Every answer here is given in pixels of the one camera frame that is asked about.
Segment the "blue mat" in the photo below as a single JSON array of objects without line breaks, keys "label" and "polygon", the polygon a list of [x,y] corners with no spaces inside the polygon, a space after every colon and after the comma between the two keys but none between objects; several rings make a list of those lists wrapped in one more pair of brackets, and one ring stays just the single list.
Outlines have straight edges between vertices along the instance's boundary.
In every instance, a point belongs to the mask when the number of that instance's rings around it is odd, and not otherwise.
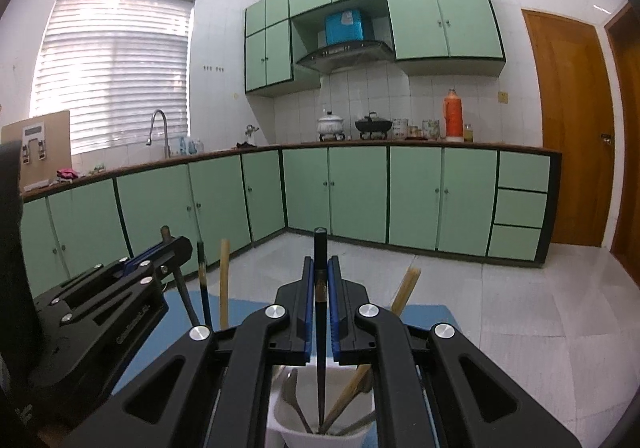
[{"label": "blue mat", "polygon": [[[190,291],[189,297],[193,303],[193,307],[200,319],[204,323],[202,314],[202,300],[199,291]],[[118,384],[113,389],[115,394],[122,389],[129,381],[135,378],[142,370],[148,367],[151,362],[162,354],[169,346],[175,343],[185,332],[191,328],[191,322],[187,316],[187,312],[182,305],[180,295],[177,291],[169,291],[164,294],[164,298],[169,306],[169,310],[164,315],[158,326],[151,332],[142,348],[134,356],[129,367],[124,371]],[[269,303],[251,302],[249,300],[229,299],[229,325],[235,326],[249,316],[249,314],[261,309]],[[211,321],[214,330],[220,329],[220,299],[217,296],[209,295],[209,306],[211,308]],[[402,322],[407,325],[414,325],[423,329],[430,329],[436,323],[447,322],[458,327],[456,319],[453,317],[449,309],[444,305],[408,305],[404,308],[401,315]],[[329,357],[332,357],[330,337],[327,337],[326,351]],[[312,355],[316,355],[316,345],[314,346]],[[362,448],[377,448],[378,436],[376,433],[375,423],[369,430]]]}]

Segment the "blue box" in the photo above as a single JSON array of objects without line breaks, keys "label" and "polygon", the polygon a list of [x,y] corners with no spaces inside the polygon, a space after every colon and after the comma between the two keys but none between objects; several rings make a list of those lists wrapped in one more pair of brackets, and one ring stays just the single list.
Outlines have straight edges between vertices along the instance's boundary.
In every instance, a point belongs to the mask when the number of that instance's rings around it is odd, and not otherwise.
[{"label": "blue box", "polygon": [[327,46],[353,40],[372,40],[371,20],[360,13],[360,9],[350,9],[328,15],[324,19]]}]

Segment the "black pot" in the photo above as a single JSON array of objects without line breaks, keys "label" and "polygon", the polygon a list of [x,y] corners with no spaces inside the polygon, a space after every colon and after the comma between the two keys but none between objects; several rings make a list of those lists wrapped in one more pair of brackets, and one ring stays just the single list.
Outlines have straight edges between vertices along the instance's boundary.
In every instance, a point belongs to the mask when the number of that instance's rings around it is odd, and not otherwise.
[{"label": "black pot", "polygon": [[361,133],[386,133],[391,130],[391,121],[378,117],[375,112],[369,112],[369,115],[356,121],[356,128]]}]

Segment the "faucet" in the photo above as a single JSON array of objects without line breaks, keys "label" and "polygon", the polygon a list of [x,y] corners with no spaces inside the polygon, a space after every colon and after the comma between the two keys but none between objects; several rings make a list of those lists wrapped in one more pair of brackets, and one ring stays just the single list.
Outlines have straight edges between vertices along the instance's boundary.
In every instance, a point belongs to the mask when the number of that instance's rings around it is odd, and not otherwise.
[{"label": "faucet", "polygon": [[151,116],[151,128],[149,129],[149,139],[146,140],[146,145],[151,146],[151,133],[154,131],[154,121],[156,119],[156,114],[158,112],[162,116],[162,121],[164,123],[164,158],[168,159],[169,157],[171,157],[171,150],[169,150],[169,136],[167,135],[167,132],[166,132],[166,116],[164,115],[164,112],[160,109],[156,110],[154,114]]}]

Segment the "cutting board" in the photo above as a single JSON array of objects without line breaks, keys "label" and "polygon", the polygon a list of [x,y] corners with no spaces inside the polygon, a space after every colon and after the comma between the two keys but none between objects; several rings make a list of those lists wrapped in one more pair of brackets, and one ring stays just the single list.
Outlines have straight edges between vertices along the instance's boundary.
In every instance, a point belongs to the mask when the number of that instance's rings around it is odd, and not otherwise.
[{"label": "cutting board", "polygon": [[24,119],[2,127],[2,143],[22,141],[22,129],[31,124],[44,124],[46,157],[38,159],[38,143],[29,144],[30,162],[20,164],[20,191],[41,181],[56,178],[56,171],[71,168],[71,141],[69,138],[69,111],[48,113],[31,119]]}]

